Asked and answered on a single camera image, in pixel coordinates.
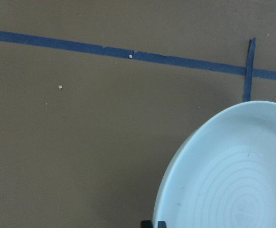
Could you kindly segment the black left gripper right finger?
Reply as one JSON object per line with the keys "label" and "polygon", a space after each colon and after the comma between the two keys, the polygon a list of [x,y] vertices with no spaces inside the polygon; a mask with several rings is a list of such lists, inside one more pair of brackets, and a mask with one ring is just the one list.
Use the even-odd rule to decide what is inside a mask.
{"label": "black left gripper right finger", "polygon": [[165,221],[158,221],[157,228],[167,228]]}

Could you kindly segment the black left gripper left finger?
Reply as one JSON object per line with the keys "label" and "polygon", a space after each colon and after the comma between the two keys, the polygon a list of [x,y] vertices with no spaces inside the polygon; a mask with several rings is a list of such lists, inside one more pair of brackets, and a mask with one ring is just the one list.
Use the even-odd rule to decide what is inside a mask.
{"label": "black left gripper left finger", "polygon": [[143,220],[140,222],[140,228],[152,228],[151,220]]}

